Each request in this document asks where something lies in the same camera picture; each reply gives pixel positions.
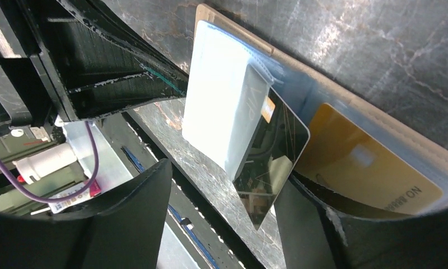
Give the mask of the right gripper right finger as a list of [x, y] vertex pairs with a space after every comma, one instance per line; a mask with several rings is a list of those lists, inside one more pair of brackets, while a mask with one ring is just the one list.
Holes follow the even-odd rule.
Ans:
[[287, 268], [448, 268], [448, 209], [403, 216], [299, 174], [274, 207]]

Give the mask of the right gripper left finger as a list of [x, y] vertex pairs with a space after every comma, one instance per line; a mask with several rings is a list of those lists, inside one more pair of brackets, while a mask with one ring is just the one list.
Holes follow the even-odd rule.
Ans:
[[155, 268], [171, 177], [162, 159], [75, 211], [0, 213], [0, 268]]

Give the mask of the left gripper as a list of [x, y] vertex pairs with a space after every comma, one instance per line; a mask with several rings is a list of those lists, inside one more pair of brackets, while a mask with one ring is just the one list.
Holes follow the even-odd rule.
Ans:
[[183, 98], [187, 85], [102, 1], [0, 1], [0, 137]]

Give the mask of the orange credit card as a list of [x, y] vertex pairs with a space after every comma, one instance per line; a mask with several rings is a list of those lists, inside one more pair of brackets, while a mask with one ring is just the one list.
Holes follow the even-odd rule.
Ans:
[[319, 106], [295, 166], [306, 178], [371, 207], [415, 215], [443, 190], [329, 104]]

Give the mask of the beige leather card holder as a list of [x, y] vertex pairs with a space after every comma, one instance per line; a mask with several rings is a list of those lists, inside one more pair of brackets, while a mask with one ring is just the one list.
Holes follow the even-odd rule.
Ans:
[[216, 163], [247, 208], [261, 203], [252, 164], [294, 168], [335, 211], [396, 219], [448, 208], [448, 151], [214, 8], [196, 9], [183, 137]]

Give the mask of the black credit card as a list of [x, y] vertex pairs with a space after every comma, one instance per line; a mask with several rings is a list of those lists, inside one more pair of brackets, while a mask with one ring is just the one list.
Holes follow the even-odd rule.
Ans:
[[306, 147], [310, 132], [273, 84], [247, 66], [244, 127], [252, 132], [244, 143], [242, 161], [233, 185], [255, 230], [264, 219]]

